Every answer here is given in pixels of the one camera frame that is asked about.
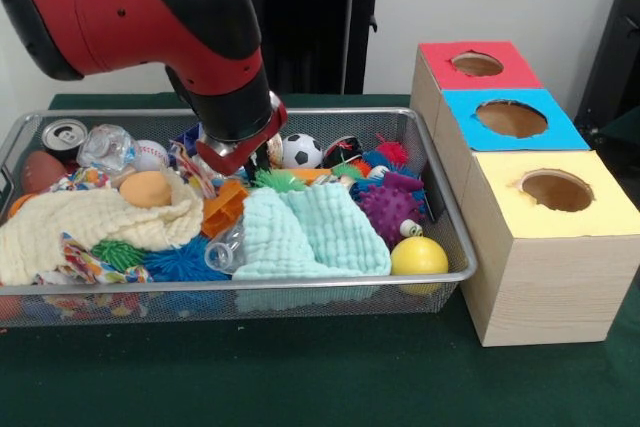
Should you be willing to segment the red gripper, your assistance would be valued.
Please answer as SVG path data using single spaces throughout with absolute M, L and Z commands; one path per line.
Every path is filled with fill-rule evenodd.
M 248 175 L 256 170 L 270 170 L 271 163 L 267 143 L 286 124 L 287 110 L 280 97 L 269 92 L 271 117 L 266 126 L 253 137 L 225 143 L 203 133 L 196 141 L 196 151 L 200 158 L 215 172 L 232 175 L 244 167 Z

